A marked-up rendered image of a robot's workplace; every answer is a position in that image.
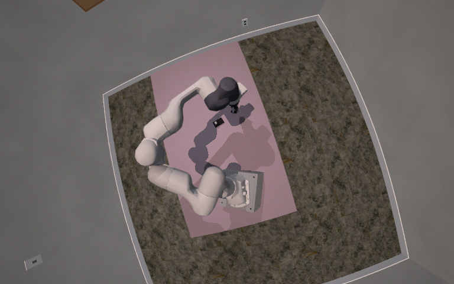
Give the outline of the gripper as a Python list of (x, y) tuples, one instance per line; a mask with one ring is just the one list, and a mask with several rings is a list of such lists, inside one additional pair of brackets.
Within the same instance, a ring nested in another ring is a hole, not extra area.
[(230, 105), (231, 108), (232, 108), (232, 109), (231, 109), (231, 113), (233, 113), (233, 114), (238, 113), (238, 110), (237, 110), (237, 108), (236, 108), (236, 107), (238, 107), (238, 104), (239, 104), (239, 102), (238, 102), (237, 104), (235, 104), (235, 105)]

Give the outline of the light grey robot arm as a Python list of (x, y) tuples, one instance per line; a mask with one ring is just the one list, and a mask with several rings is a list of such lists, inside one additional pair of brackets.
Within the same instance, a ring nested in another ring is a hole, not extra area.
[(161, 143), (181, 129), (183, 106), (195, 95), (200, 94), (209, 110), (220, 111), (237, 104), (246, 92), (247, 88), (233, 78), (225, 77), (217, 86), (214, 78), (204, 76), (172, 99), (162, 114), (144, 126), (145, 138), (135, 150), (137, 162), (149, 166), (151, 183), (184, 197), (198, 215), (208, 216), (218, 198), (226, 198), (230, 205), (236, 204), (231, 205), (236, 208), (250, 204), (249, 180), (237, 173), (226, 176), (220, 167), (212, 166), (206, 169), (197, 188), (187, 172), (165, 164), (166, 153)]

